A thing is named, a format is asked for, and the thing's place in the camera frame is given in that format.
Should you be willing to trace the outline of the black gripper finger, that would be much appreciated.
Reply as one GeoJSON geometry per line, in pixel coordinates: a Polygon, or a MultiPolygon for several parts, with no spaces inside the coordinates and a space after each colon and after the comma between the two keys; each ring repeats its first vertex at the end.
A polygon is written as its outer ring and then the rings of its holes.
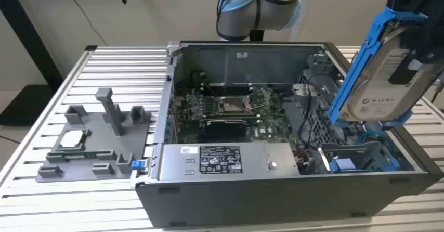
{"type": "Polygon", "coordinates": [[[408,50],[390,78],[394,85],[406,84],[418,73],[410,63],[438,64],[443,62],[443,16],[428,17],[423,25],[411,26],[400,35],[400,47],[408,50]]]}

